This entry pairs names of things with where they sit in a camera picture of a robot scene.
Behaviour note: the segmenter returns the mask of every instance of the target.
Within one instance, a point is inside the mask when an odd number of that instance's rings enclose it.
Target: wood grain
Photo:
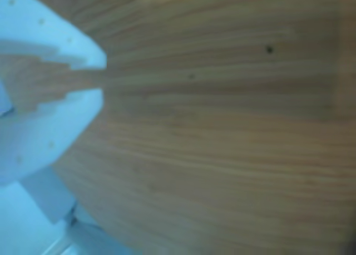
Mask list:
[[[102,87],[55,168],[144,254],[340,254],[354,229],[355,0],[44,0],[108,69],[0,57],[18,111]]]

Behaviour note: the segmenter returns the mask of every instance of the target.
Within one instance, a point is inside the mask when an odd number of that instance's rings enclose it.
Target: notched white piece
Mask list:
[[[0,0],[0,53],[35,55],[72,70],[106,68],[103,50],[38,0]]]
[[[37,111],[0,119],[0,184],[8,184],[54,163],[103,106],[100,89],[76,91]]]

